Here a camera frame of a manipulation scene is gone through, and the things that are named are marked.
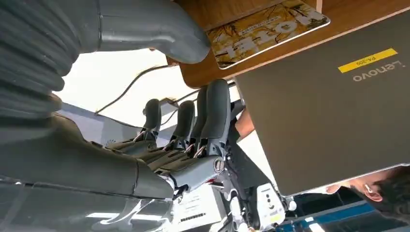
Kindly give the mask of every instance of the book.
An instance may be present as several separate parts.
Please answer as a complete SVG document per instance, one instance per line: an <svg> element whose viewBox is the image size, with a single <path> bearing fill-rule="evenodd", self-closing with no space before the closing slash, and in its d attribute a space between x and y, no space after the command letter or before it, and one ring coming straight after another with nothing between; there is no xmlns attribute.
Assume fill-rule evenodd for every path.
<svg viewBox="0 0 410 232"><path fill-rule="evenodd" d="M286 0L207 32L220 69L330 23L301 0Z"/></svg>

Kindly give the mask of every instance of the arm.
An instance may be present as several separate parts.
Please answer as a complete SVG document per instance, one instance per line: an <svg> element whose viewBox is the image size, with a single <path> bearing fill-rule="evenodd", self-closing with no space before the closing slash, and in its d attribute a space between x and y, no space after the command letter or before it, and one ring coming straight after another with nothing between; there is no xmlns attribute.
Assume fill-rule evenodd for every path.
<svg viewBox="0 0 410 232"><path fill-rule="evenodd" d="M241 138L245 138L252 131L255 130L253 126L252 119L247 109L242 112L242 115L239 117L238 121L235 124L236 130L239 132Z"/></svg>

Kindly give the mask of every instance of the sticker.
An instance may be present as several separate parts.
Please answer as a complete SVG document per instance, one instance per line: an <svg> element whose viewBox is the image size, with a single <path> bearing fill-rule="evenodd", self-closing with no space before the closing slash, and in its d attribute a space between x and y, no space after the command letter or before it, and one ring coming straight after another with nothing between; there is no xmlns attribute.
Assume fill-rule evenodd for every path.
<svg viewBox="0 0 410 232"><path fill-rule="evenodd" d="M387 57L394 56L396 54L397 54L397 52L394 49L389 48L389 49L384 50L382 52L373 54L373 55L365 57L365 58L355 60L352 63L348 63L348 64L345 64L343 66L340 66L339 70L342 73L346 73L346 72L351 71L353 69L360 68L362 66L374 63L376 61L379 61L379 60L387 58Z"/></svg>

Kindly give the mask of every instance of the wooden desk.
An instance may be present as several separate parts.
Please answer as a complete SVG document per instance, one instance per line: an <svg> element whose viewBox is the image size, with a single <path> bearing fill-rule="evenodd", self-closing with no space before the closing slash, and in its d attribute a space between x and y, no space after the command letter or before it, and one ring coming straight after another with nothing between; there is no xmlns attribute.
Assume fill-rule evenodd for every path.
<svg viewBox="0 0 410 232"><path fill-rule="evenodd" d="M271 0L175 0L204 30L232 22L272 5ZM181 64L185 83L200 87L231 78L410 10L410 0L306 0L330 18L330 25L261 53L229 69L218 68L212 51L198 64Z"/></svg>

